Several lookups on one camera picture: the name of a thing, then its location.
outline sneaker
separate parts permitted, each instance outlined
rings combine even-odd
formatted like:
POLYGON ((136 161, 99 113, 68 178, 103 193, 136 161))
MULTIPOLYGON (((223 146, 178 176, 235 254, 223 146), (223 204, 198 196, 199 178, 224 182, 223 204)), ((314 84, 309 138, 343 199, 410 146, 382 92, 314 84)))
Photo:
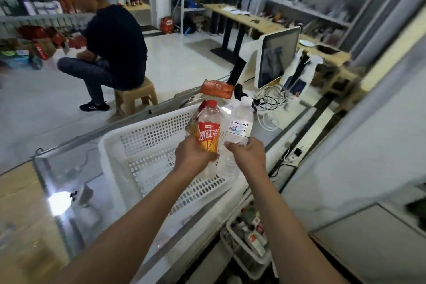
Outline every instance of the sneaker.
POLYGON ((81 105, 80 110, 82 110, 82 111, 108 111, 109 105, 107 105, 105 102, 101 103, 100 105, 95 105, 93 103, 93 101, 90 101, 89 103, 81 105))

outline black pants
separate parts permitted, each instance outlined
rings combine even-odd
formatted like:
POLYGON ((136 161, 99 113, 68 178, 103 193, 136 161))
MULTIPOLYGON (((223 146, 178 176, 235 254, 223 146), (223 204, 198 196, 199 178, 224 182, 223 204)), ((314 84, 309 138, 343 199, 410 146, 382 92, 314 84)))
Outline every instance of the black pants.
POLYGON ((86 83, 87 91, 95 105, 100 105, 104 102, 104 94, 102 93, 101 85, 112 87, 116 90, 126 91, 140 86, 141 83, 135 81, 124 81, 115 75, 111 74, 109 63, 107 60, 99 60, 94 63, 88 63, 80 59, 72 59, 70 57, 61 58, 57 67, 62 72, 80 78, 86 83))
MULTIPOLYGON (((215 4, 228 4, 229 0, 214 0, 215 4)), ((213 12, 212 18, 211 18, 211 24, 210 24, 210 33, 216 34, 221 33, 225 31, 225 23, 226 23, 226 17, 219 15, 216 12, 213 12)))

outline white bottle cap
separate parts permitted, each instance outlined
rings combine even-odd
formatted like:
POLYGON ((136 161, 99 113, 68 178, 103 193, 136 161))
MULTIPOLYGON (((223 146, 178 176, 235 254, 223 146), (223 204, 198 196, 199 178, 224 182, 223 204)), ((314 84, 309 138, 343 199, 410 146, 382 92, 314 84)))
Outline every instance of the white bottle cap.
POLYGON ((241 97, 241 105, 245 107, 251 107, 253 99, 250 97, 241 97))

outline plastic stool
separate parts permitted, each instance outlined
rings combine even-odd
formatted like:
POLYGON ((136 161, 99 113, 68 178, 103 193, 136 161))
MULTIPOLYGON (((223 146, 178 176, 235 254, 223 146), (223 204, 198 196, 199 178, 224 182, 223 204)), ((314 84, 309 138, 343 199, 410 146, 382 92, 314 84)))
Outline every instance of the plastic stool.
POLYGON ((128 91, 114 90, 114 95, 115 109, 117 109, 117 112, 122 116, 130 116, 136 112, 136 99, 141 99, 144 105, 149 105, 150 100, 152 105, 158 104, 154 84, 147 77, 145 77, 140 87, 128 91))

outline tiled floor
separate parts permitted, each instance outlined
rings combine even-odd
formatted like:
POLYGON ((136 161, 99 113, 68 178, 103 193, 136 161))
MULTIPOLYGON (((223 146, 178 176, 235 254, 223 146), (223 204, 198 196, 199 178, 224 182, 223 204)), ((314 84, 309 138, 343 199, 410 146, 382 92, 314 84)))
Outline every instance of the tiled floor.
MULTIPOLYGON (((230 49, 236 37, 235 30, 230 49)), ((233 66, 210 52, 220 42, 221 37, 211 38, 204 32, 147 38, 146 76, 154 83, 158 100, 201 85, 204 79, 228 75, 233 66)), ((54 147, 110 122, 112 111, 81 112, 78 106, 89 100, 84 83, 54 66, 41 71, 10 71, 0 82, 0 173, 28 160, 38 148, 54 147)), ((105 87, 104 96, 111 105, 113 90, 105 87)), ((310 90, 302 98, 313 105, 319 95, 310 90)), ((310 145, 331 116, 331 111, 326 111, 301 143, 310 145)))

